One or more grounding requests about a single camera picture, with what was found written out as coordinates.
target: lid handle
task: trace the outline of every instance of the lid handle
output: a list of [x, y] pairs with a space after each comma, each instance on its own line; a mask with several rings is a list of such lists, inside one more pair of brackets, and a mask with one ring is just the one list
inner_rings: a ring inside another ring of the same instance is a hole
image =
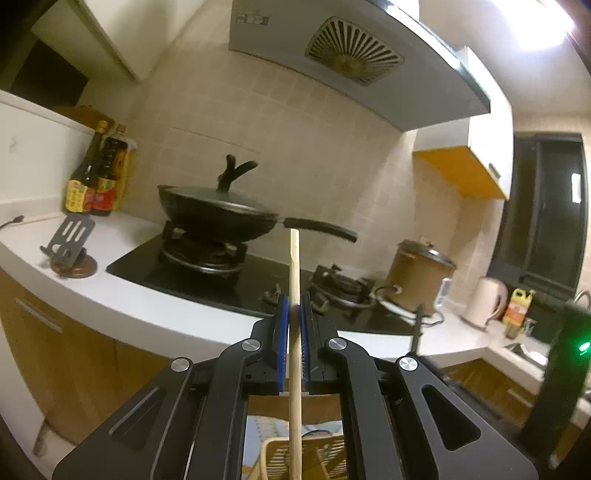
[[247, 171], [258, 167], [258, 163], [255, 161], [247, 161], [236, 167], [236, 157], [234, 155], [226, 155], [226, 162], [226, 170], [217, 178], [217, 190], [219, 192], [227, 192], [234, 180], [244, 175]]

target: wok lid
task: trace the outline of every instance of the wok lid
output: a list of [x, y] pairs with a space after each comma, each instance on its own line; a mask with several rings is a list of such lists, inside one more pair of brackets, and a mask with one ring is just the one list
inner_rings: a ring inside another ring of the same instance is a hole
[[234, 192], [224, 192], [207, 187], [172, 187], [168, 191], [175, 195], [209, 203], [236, 213], [250, 215], [277, 216], [262, 203], [255, 202], [244, 195]]
[[398, 246], [402, 251], [421, 255], [435, 262], [441, 263], [442, 265], [451, 267], [454, 270], [457, 268], [456, 264], [452, 261], [451, 258], [442, 254], [438, 250], [435, 250], [432, 245], [425, 245], [420, 242], [414, 242], [412, 240], [404, 240], [400, 242]]
[[270, 211], [263, 204], [229, 191], [230, 185], [234, 180], [256, 168], [258, 163], [247, 161], [237, 167], [234, 155], [227, 155], [226, 162], [226, 170], [217, 178], [217, 189], [188, 186], [173, 187], [170, 185], [159, 185], [158, 188], [161, 190], [164, 189], [174, 195], [193, 199], [198, 202], [205, 202], [235, 213], [278, 217], [277, 213]]

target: wooden chopstick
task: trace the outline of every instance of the wooden chopstick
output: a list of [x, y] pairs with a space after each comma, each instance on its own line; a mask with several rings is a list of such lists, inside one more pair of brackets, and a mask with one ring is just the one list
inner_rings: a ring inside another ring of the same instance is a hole
[[290, 480], [301, 480], [301, 331], [300, 331], [300, 231], [290, 229]]

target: blue gripper pad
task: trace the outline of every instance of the blue gripper pad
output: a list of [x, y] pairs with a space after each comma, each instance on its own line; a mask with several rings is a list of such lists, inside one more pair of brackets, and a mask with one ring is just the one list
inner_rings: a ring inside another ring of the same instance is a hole
[[306, 311], [304, 297], [301, 298], [300, 303], [300, 332], [301, 332], [301, 367], [304, 377], [304, 386], [309, 390], [310, 386], [310, 345], [308, 344], [308, 322], [306, 319]]
[[277, 388], [285, 391], [285, 366], [287, 364], [287, 325], [289, 321], [290, 302], [287, 296], [283, 297], [280, 323], [280, 349], [277, 355]]

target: wok handle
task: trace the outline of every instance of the wok handle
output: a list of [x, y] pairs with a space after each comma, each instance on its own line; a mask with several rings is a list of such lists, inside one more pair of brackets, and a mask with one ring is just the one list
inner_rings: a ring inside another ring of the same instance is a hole
[[314, 230], [315, 232], [328, 233], [329, 235], [338, 236], [353, 243], [357, 241], [357, 233], [334, 223], [320, 222], [307, 218], [288, 217], [283, 220], [283, 226], [297, 230]]

